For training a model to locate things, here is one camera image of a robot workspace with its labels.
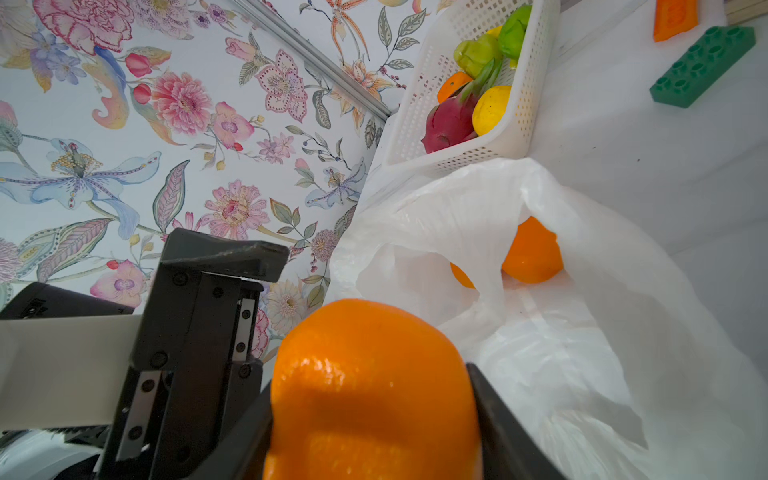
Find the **pink dragon fruit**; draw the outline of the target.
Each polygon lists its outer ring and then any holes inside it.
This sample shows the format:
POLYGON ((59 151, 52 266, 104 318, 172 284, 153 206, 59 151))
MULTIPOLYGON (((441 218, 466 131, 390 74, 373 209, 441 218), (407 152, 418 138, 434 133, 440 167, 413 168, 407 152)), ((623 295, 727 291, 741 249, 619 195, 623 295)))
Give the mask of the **pink dragon fruit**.
POLYGON ((433 153, 476 138, 472 126, 473 110, 480 97, 493 87, 504 64, 493 61, 455 95, 429 113, 421 142, 427 153, 433 153))

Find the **orange fruit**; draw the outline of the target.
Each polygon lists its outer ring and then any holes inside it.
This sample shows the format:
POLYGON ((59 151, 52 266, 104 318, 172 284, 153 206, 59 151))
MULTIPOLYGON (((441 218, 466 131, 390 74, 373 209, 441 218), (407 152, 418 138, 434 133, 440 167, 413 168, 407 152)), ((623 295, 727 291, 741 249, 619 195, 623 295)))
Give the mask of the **orange fruit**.
POLYGON ((453 343, 365 300, 328 304, 283 340, 267 479, 479 479, 473 389, 453 343))
POLYGON ((540 284, 559 274, 564 269, 564 261, 557 235, 530 216, 518 225, 506 257, 498 267, 477 267, 474 276, 469 276, 454 263, 450 264, 450 268, 462 286, 475 289, 474 279, 493 273, 523 284, 540 284))
POLYGON ((450 76, 440 87, 437 93, 437 100, 439 103, 443 103, 457 92, 459 92, 465 85, 469 84, 473 78, 463 71, 459 71, 450 76))

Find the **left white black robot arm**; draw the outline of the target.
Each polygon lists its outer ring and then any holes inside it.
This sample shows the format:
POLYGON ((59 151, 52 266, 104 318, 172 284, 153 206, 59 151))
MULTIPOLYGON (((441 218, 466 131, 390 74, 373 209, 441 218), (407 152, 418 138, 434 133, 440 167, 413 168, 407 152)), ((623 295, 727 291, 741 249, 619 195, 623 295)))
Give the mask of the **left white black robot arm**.
POLYGON ((141 313, 33 283, 1 312, 5 479, 258 479, 258 304, 287 247, 172 232, 141 313))

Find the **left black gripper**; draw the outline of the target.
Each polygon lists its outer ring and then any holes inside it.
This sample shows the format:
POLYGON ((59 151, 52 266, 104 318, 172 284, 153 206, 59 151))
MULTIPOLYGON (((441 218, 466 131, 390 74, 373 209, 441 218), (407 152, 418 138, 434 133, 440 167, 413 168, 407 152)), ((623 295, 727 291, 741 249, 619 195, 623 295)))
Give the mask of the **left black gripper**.
POLYGON ((259 394, 258 281, 277 282, 289 256, 266 241, 168 235, 97 478, 186 479, 214 451, 259 394))

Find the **yellow lemon fruit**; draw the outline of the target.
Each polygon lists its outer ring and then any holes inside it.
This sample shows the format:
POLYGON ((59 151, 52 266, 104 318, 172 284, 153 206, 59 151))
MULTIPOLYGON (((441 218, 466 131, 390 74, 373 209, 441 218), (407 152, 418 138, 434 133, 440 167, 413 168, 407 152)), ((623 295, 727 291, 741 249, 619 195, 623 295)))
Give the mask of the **yellow lemon fruit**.
POLYGON ((480 97, 472 114, 472 126, 478 136, 491 132, 503 119, 510 93, 509 85, 500 85, 488 89, 480 97))

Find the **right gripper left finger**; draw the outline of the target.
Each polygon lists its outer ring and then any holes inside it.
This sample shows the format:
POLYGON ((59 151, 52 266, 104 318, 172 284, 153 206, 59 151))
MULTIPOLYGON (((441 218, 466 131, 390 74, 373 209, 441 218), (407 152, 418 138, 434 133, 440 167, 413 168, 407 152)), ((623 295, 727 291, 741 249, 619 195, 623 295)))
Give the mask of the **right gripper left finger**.
POLYGON ((189 476, 189 479, 265 478, 264 467, 273 425, 271 386, 271 383, 266 385, 230 433, 189 476))

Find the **green pepper fruit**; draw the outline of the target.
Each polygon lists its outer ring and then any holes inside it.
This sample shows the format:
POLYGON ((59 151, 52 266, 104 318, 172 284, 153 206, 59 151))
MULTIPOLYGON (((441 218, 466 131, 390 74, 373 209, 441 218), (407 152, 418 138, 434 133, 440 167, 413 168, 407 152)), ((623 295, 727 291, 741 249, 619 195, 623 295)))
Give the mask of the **green pepper fruit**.
POLYGON ((487 64, 501 62, 503 54, 497 38, 484 34, 476 40, 461 42, 454 50, 453 58, 464 73, 475 79, 487 64))

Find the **white translucent plastic bag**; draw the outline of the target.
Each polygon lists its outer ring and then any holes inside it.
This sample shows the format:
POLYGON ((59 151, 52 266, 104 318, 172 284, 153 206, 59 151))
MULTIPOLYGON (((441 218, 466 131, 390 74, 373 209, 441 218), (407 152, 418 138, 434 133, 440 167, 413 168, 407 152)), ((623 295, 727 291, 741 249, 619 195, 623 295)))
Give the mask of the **white translucent plastic bag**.
POLYGON ((331 260, 330 300, 392 305, 479 367, 572 479, 763 479, 767 384, 666 252, 531 159, 496 159, 359 210, 331 260), (530 216, 564 269, 496 273, 530 216))

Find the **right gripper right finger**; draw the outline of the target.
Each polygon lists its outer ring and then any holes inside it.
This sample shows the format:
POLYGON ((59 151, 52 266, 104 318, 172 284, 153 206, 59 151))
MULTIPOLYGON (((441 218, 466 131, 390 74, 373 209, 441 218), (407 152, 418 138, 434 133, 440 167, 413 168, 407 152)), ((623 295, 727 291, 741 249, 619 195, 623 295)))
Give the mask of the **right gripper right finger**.
POLYGON ((473 363, 466 369, 477 408, 483 479, 565 480, 537 446, 489 380, 473 363))

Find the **green apple fruit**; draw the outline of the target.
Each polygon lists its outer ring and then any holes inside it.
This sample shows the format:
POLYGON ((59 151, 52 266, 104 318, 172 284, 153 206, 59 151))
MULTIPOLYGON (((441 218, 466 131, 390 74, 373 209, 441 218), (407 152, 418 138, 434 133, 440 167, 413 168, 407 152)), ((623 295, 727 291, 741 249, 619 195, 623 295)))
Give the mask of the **green apple fruit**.
POLYGON ((509 60, 511 69, 517 68, 531 13, 530 4, 516 9, 505 21, 497 37, 499 48, 509 60))

